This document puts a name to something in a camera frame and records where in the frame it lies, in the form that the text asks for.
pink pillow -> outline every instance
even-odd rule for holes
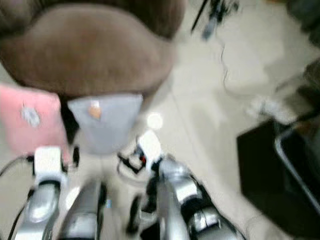
[[[0,85],[0,119],[7,141],[18,155],[33,154],[40,146],[59,146],[70,160],[66,130],[55,93]]]

armchair cushion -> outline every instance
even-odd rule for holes
[[[20,84],[76,98],[146,93],[166,79],[174,51],[123,10],[64,4],[0,40],[0,58]]]
[[[172,38],[185,13],[187,0],[0,0],[0,34],[23,30],[50,7],[70,3],[113,6],[138,17],[152,32]]]

black wire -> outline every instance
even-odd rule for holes
[[[220,54],[220,63],[222,65],[222,70],[223,70],[223,79],[222,79],[222,84],[223,84],[223,89],[226,94],[228,94],[230,97],[238,100],[238,99],[243,99],[243,98],[252,98],[255,96],[254,94],[251,93],[238,93],[234,92],[228,89],[227,87],[227,80],[228,80],[228,75],[229,75],[229,68],[225,62],[225,49],[226,49],[226,43],[225,41],[218,35],[217,31],[215,31],[215,38],[217,42],[219,43],[221,47],[221,54]]]
[[[5,165],[2,170],[0,171],[0,177],[2,177],[2,175],[9,169],[11,168],[13,165],[17,164],[18,162],[22,162],[26,160],[25,156],[18,156],[17,158],[11,160],[7,165]]]
[[[125,174],[123,174],[121,171],[120,171],[120,165],[121,165],[122,161],[120,160],[118,165],[116,166],[116,172],[118,173],[119,177],[124,180],[125,182],[127,182],[128,184],[134,186],[134,187],[139,187],[139,188],[144,188],[146,187],[147,185],[147,181],[138,181],[138,180],[135,180],[131,177],[128,177],[126,176]]]
[[[8,239],[7,240],[11,240],[12,239],[12,236],[14,235],[14,232],[15,232],[15,229],[16,229],[16,225],[18,223],[18,220],[22,214],[22,212],[24,211],[25,209],[25,206],[26,205],[23,205],[22,208],[20,209],[20,211],[18,212],[18,214],[16,215],[15,219],[14,219],[14,222],[12,224],[12,227],[11,227],[11,230],[10,230],[10,233],[9,233],[9,236],[8,236]]]

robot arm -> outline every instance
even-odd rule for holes
[[[79,148],[73,152],[73,164],[79,166]],[[23,220],[15,240],[51,240],[53,226],[59,215],[60,192],[67,185],[67,169],[58,147],[39,147],[34,154],[35,187],[25,205]],[[87,182],[68,211],[59,240],[98,240],[103,221],[107,188],[99,180]]]
[[[131,207],[128,232],[141,231],[142,237],[148,230],[144,226],[157,222],[159,231],[154,234],[161,240],[245,240],[219,213],[192,172],[170,155],[163,154],[153,132],[142,135],[137,143],[135,152],[144,156],[151,178],[146,195],[140,202],[134,201]],[[152,212],[156,221],[150,217],[148,223],[142,216]]]

white object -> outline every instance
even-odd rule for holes
[[[40,116],[35,108],[23,106],[21,110],[21,116],[33,128],[36,128],[40,125]]]
[[[292,124],[298,119],[298,115],[283,101],[264,96],[254,98],[246,112],[254,118],[260,115],[273,117],[283,125]]]
[[[62,172],[61,149],[57,146],[38,147],[34,153],[34,174],[60,174]]]
[[[66,196],[65,198],[65,207],[66,207],[66,210],[70,210],[70,208],[72,207],[72,205],[74,204],[77,196],[79,195],[80,193],[80,187],[79,186],[76,186],[75,188],[73,188],[69,193],[68,195]]]
[[[148,115],[146,119],[147,125],[153,130],[159,130],[164,125],[164,120],[160,113],[152,112]]]
[[[137,147],[143,152],[146,159],[145,169],[151,173],[152,165],[158,162],[164,154],[158,137],[152,130],[148,130],[138,138]]]

